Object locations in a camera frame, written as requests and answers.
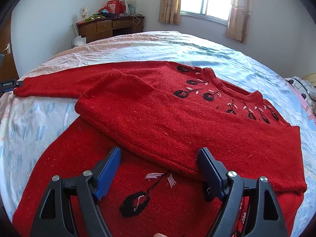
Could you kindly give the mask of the window right beige curtain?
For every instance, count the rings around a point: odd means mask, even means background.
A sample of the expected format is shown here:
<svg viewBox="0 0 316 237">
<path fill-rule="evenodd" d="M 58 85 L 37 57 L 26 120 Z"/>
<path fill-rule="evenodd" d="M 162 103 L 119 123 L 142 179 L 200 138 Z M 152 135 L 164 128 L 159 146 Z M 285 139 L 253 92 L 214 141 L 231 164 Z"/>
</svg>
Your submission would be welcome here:
<svg viewBox="0 0 316 237">
<path fill-rule="evenodd" d="M 225 36 L 246 44 L 251 17 L 251 0 L 232 0 Z"/>
</svg>

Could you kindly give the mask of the red bag on desk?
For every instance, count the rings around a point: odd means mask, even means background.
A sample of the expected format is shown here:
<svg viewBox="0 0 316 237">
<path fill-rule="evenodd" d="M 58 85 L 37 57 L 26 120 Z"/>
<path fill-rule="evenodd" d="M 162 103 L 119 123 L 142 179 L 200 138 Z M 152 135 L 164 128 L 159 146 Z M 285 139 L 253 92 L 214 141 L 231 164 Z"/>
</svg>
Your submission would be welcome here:
<svg viewBox="0 0 316 237">
<path fill-rule="evenodd" d="M 126 11 L 126 6 L 120 0 L 110 0 L 107 4 L 98 10 L 98 12 L 108 12 L 112 14 L 122 14 Z"/>
</svg>

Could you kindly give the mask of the window left beige curtain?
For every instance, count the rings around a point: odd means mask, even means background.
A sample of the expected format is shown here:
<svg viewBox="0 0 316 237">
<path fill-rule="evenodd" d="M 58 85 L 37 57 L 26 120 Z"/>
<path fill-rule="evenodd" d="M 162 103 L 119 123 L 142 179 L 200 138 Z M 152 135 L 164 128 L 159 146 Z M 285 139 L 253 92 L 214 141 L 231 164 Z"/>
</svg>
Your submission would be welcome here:
<svg viewBox="0 0 316 237">
<path fill-rule="evenodd" d="M 161 0 L 159 23 L 179 25 L 181 23 L 181 0 Z"/>
</svg>

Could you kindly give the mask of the brown wooden door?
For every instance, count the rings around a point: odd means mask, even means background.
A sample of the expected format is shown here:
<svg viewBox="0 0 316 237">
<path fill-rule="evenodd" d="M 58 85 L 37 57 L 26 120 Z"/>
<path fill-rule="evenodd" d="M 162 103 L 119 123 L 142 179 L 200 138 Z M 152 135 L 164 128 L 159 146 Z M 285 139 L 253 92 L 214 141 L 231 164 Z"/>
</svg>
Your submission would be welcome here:
<svg viewBox="0 0 316 237">
<path fill-rule="evenodd" d="M 12 45 L 11 45 L 11 16 L 8 17 L 7 21 L 1 28 L 1 67 L 0 77 L 1 81 L 6 80 L 18 80 L 19 75 L 14 63 Z"/>
</svg>

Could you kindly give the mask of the blue pink patterned bedsheet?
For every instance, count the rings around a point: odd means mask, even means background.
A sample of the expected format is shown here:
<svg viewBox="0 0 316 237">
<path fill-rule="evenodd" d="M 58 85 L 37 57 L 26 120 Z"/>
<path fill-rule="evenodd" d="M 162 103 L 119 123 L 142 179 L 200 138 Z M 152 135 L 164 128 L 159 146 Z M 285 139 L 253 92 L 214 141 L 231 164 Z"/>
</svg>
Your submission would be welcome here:
<svg viewBox="0 0 316 237">
<path fill-rule="evenodd" d="M 260 91 L 282 117 L 300 127 L 307 191 L 292 236 L 307 231 L 315 214 L 315 116 L 290 82 L 223 45 L 177 31 L 152 31 L 95 41 L 63 51 L 24 74 L 25 78 L 74 67 L 125 61 L 167 60 L 210 67 L 220 79 Z M 1 97 L 1 209 L 10 224 L 31 172 L 44 150 L 75 120 L 72 99 Z"/>
</svg>

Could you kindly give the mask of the red knitted sweater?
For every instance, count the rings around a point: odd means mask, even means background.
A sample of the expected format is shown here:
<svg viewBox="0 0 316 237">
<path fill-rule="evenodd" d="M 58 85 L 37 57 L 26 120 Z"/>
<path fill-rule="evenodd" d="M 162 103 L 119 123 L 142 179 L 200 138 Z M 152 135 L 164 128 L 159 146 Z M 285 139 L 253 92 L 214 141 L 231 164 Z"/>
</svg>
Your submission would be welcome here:
<svg viewBox="0 0 316 237">
<path fill-rule="evenodd" d="M 299 127 L 258 91 L 174 62 L 91 65 L 26 78 L 19 97 L 73 98 L 78 118 L 41 155 L 13 215 L 30 236 L 54 174 L 73 177 L 113 146 L 122 163 L 100 209 L 114 236 L 204 236 L 220 208 L 197 166 L 206 147 L 228 169 L 266 176 L 291 232 L 307 185 Z"/>
</svg>

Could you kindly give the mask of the green cloth on desk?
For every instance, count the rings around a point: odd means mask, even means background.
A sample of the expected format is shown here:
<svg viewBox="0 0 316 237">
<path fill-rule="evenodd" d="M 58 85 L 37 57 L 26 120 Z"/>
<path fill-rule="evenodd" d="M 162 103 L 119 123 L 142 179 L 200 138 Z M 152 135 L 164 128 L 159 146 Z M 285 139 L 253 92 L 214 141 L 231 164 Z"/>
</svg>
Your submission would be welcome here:
<svg viewBox="0 0 316 237">
<path fill-rule="evenodd" d="M 92 16 L 86 18 L 84 22 L 92 22 L 97 19 L 105 19 L 105 16 L 99 14 L 93 14 Z"/>
</svg>

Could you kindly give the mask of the grey white folded blanket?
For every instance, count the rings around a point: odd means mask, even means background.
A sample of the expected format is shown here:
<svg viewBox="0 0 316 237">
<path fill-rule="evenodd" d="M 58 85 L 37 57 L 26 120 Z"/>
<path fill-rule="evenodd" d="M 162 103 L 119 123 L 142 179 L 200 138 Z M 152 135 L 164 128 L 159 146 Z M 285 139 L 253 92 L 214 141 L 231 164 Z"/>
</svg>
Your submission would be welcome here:
<svg viewBox="0 0 316 237">
<path fill-rule="evenodd" d="M 315 87 L 308 81 L 303 80 L 297 76 L 292 76 L 285 79 L 299 94 L 309 109 L 315 115 Z"/>
</svg>

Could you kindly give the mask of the brown wooden desk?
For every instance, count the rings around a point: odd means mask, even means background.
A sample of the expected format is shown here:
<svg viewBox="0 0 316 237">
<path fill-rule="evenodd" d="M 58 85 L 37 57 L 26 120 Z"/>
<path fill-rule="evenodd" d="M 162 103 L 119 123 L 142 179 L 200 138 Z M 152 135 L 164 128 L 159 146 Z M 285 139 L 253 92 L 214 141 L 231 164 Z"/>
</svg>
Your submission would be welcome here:
<svg viewBox="0 0 316 237">
<path fill-rule="evenodd" d="M 87 43 L 119 35 L 141 33 L 144 30 L 145 17 L 140 14 L 115 18 L 99 18 L 90 22 L 76 23 L 79 35 Z"/>
</svg>

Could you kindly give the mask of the cream wooden headboard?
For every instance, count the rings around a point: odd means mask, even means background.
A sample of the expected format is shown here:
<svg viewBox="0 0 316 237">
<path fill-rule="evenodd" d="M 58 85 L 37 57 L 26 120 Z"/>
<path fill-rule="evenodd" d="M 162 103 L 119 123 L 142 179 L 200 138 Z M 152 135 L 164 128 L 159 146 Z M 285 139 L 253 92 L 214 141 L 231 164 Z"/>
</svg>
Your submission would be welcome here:
<svg viewBox="0 0 316 237">
<path fill-rule="evenodd" d="M 316 73 L 305 76 L 303 80 L 308 81 L 312 86 L 316 86 Z"/>
</svg>

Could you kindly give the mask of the white bag beside desk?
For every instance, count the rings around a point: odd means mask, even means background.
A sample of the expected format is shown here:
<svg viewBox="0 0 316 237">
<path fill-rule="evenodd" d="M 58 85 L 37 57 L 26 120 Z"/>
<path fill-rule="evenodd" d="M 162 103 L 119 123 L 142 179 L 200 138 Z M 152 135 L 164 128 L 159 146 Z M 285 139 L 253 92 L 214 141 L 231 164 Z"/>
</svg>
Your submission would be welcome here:
<svg viewBox="0 0 316 237">
<path fill-rule="evenodd" d="M 72 49 L 86 44 L 86 37 L 76 36 L 72 40 Z"/>
</svg>

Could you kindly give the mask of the window beige curtain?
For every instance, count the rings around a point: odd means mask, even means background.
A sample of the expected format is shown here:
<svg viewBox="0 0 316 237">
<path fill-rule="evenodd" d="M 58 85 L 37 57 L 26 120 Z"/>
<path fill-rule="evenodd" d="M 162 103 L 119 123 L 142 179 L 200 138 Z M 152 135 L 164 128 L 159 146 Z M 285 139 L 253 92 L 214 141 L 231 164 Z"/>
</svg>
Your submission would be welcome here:
<svg viewBox="0 0 316 237">
<path fill-rule="evenodd" d="M 161 0 L 159 23 L 179 25 L 181 23 L 181 0 Z"/>
<path fill-rule="evenodd" d="M 251 0 L 232 0 L 225 36 L 246 44 L 251 17 Z"/>
</svg>

